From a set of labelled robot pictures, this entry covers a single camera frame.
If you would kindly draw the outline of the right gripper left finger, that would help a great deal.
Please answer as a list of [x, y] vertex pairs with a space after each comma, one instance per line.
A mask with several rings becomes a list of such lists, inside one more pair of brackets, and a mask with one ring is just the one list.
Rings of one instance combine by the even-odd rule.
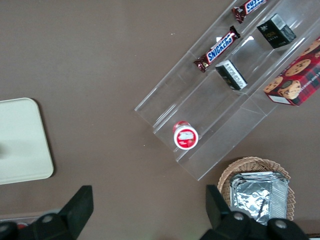
[[2, 240], [76, 240], [94, 211], [93, 188], [83, 185], [59, 210], [35, 216], [2, 216]]

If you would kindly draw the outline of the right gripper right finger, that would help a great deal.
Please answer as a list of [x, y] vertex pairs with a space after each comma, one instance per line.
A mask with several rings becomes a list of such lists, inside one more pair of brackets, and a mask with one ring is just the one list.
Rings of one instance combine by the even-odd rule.
[[215, 185], [207, 185], [205, 207], [211, 228], [202, 240], [307, 240], [293, 221], [272, 218], [263, 225], [240, 211], [232, 211]]

